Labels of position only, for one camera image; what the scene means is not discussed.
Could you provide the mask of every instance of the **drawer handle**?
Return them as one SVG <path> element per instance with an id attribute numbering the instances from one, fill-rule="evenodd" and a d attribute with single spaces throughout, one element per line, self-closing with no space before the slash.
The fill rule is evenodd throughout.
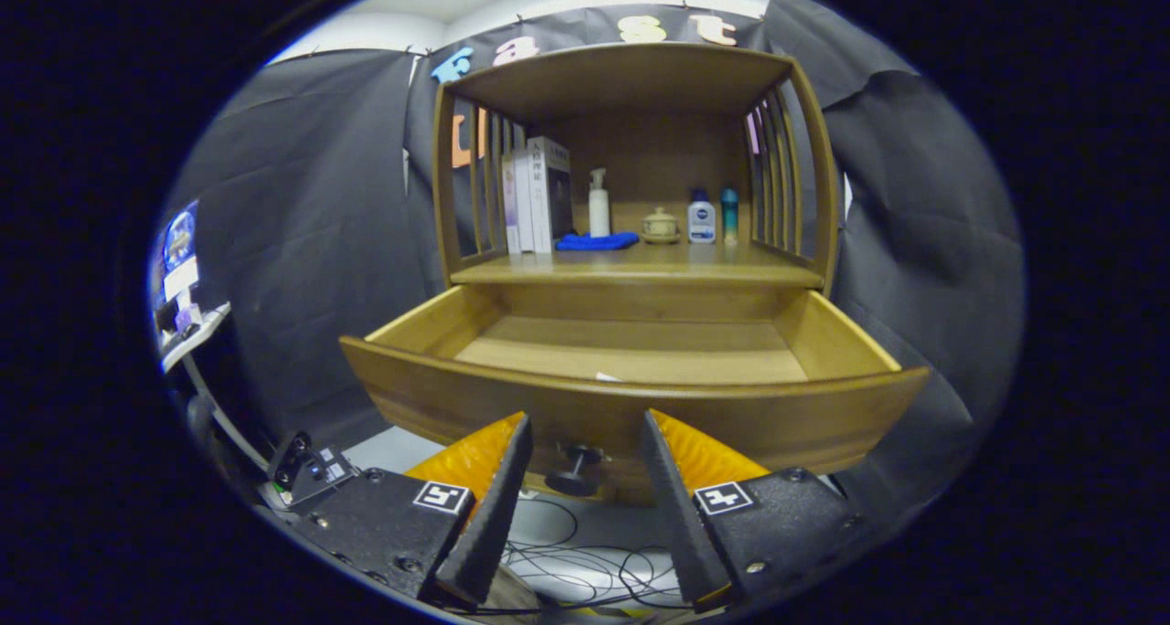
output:
<path id="1" fill-rule="evenodd" d="M 573 445 L 565 449 L 565 454 L 573 462 L 572 472 L 552 472 L 544 478 L 545 486 L 574 497 L 589 497 L 597 493 L 599 486 L 597 479 L 584 476 L 581 467 L 601 462 L 601 451 L 596 447 Z"/>

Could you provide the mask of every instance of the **jar lid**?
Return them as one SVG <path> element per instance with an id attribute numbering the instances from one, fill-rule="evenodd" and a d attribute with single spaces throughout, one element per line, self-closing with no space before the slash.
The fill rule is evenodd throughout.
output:
<path id="1" fill-rule="evenodd" d="M 666 213 L 665 210 L 662 210 L 661 207 L 655 207 L 654 208 L 654 213 L 647 215 L 642 220 L 644 221 L 672 221 L 672 222 L 676 222 L 677 221 L 676 218 L 674 218 L 670 214 Z"/>

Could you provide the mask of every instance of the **white lotion bottle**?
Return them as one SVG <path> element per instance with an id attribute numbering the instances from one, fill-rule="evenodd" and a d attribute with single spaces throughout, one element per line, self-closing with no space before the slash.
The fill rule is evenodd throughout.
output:
<path id="1" fill-rule="evenodd" d="M 715 243 L 715 207 L 707 198 L 707 190 L 691 191 L 690 199 L 690 206 L 687 207 L 687 239 L 691 243 Z"/>
<path id="2" fill-rule="evenodd" d="M 589 185 L 589 235 L 610 236 L 610 194 L 601 187 L 605 169 L 593 169 L 589 173 L 592 176 Z"/>

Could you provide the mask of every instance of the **letter cutout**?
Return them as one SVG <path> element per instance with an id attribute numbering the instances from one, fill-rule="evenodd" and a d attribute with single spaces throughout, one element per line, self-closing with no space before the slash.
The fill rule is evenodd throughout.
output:
<path id="1" fill-rule="evenodd" d="M 723 30 L 735 32 L 735 27 L 724 22 L 723 18 L 717 15 L 691 15 L 690 19 L 697 22 L 698 35 L 703 40 L 717 44 L 735 46 L 736 40 L 734 37 L 723 35 Z"/>
<path id="2" fill-rule="evenodd" d="M 541 50 L 536 47 L 535 37 L 514 37 L 496 48 L 496 60 L 491 63 L 493 66 L 503 66 L 504 63 L 511 63 L 512 61 L 536 56 L 539 53 Z"/>
<path id="3" fill-rule="evenodd" d="M 450 167 L 460 169 L 472 163 L 472 151 L 464 149 L 459 143 L 459 130 L 463 129 L 467 116 L 455 116 L 455 124 L 450 126 Z M 479 158 L 482 159 L 488 152 L 488 110 L 480 109 L 480 143 Z"/>
<path id="4" fill-rule="evenodd" d="M 649 15 L 631 15 L 618 20 L 618 28 L 621 29 L 621 39 L 626 42 L 662 42 L 666 39 L 666 29 L 661 27 L 658 18 Z"/>
<path id="5" fill-rule="evenodd" d="M 464 47 L 455 54 L 450 55 L 450 59 L 443 61 L 438 68 L 431 70 L 431 76 L 439 80 L 439 83 L 445 84 L 447 82 L 453 82 L 459 77 L 462 77 L 472 69 L 472 62 L 467 60 L 472 53 L 475 51 L 472 47 Z"/>

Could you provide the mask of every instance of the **white book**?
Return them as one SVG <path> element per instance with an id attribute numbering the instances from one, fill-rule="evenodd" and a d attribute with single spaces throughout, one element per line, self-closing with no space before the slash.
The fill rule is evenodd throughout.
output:
<path id="1" fill-rule="evenodd" d="M 516 156 L 509 152 L 503 162 L 504 231 L 508 238 L 508 254 L 519 255 L 519 218 L 516 212 Z"/>
<path id="2" fill-rule="evenodd" d="M 514 158 L 516 166 L 516 225 L 519 228 L 519 249 L 531 253 L 535 247 L 532 242 L 532 200 L 529 194 L 529 174 L 531 170 L 529 167 L 528 150 L 516 150 Z"/>
<path id="3" fill-rule="evenodd" d="M 532 250 L 552 253 L 552 235 L 549 231 L 549 183 L 544 137 L 528 142 L 529 197 L 532 204 Z"/>
<path id="4" fill-rule="evenodd" d="M 573 228 L 569 151 L 541 136 L 529 139 L 528 153 L 534 246 L 537 253 L 552 253 L 555 242 Z"/>

